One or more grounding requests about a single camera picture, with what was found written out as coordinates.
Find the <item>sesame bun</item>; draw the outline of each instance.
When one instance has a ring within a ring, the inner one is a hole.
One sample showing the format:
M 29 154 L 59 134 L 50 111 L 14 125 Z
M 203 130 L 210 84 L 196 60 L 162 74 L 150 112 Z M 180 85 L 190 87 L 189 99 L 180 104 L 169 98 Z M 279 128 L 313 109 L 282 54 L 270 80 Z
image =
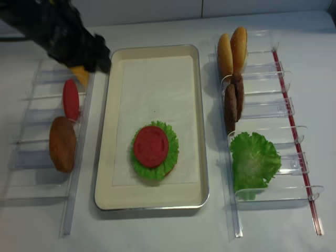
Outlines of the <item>sesame bun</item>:
M 233 72 L 241 73 L 247 54 L 247 30 L 238 27 L 231 37 Z
M 233 60 L 229 35 L 227 33 L 221 35 L 217 47 L 218 67 L 222 78 L 232 75 Z

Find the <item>white table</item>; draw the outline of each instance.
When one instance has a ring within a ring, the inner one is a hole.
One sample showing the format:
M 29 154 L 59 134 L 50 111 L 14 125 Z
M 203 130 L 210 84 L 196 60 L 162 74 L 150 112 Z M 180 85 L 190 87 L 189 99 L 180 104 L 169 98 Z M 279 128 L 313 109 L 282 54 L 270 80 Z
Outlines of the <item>white table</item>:
M 295 106 L 296 125 L 309 128 L 302 148 L 306 152 L 311 184 L 323 185 L 316 201 L 325 236 L 316 236 L 310 209 L 251 211 L 242 214 L 244 237 L 229 240 L 218 151 L 213 145 L 220 130 L 219 110 L 209 93 L 215 72 L 209 62 L 215 39 L 243 25 L 248 30 L 271 29 L 280 36 L 278 56 L 293 72 L 289 91 Z M 92 28 L 105 37 L 108 47 L 119 48 L 193 44 L 199 50 L 203 110 L 207 120 L 218 120 L 218 129 L 206 127 L 210 197 L 193 216 L 160 217 L 99 211 L 93 202 L 95 152 L 106 76 L 97 73 L 90 108 L 72 231 L 58 238 L 62 203 L 0 208 L 1 251 L 334 251 L 336 247 L 336 117 L 334 92 L 336 59 L 335 26 L 325 12 L 269 14 Z M 10 95 L 28 87 L 35 59 L 45 57 L 33 43 L 0 44 L 0 121 L 9 118 Z

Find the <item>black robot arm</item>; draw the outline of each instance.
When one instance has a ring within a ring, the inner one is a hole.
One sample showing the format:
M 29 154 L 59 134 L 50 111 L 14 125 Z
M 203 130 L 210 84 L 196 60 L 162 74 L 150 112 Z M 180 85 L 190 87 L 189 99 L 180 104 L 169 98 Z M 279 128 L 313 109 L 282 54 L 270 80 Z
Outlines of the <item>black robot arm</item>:
M 0 0 L 0 19 L 67 67 L 84 66 L 89 72 L 105 73 L 111 68 L 104 38 L 83 27 L 70 0 Z

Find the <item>tomato slice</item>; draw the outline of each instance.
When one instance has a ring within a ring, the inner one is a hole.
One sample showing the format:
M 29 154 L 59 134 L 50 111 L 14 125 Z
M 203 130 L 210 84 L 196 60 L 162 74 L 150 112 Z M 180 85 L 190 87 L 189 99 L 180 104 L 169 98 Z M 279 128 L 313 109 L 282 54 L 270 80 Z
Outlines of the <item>tomato slice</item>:
M 156 126 L 142 128 L 134 141 L 134 155 L 148 168 L 159 166 L 166 158 L 169 142 L 162 129 Z
M 79 117 L 79 96 L 76 83 L 68 79 L 63 87 L 63 108 L 65 116 L 72 121 Z

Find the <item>metal tray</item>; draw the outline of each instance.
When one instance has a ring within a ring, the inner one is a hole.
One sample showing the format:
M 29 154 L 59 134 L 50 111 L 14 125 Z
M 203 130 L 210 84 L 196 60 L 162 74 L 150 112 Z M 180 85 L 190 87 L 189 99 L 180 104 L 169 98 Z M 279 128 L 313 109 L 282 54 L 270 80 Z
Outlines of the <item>metal tray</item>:
M 208 199 L 198 50 L 191 45 L 122 49 L 112 56 L 98 162 L 96 205 L 102 210 L 200 208 Z M 159 183 L 141 180 L 130 162 L 136 131 L 170 124 L 180 153 Z

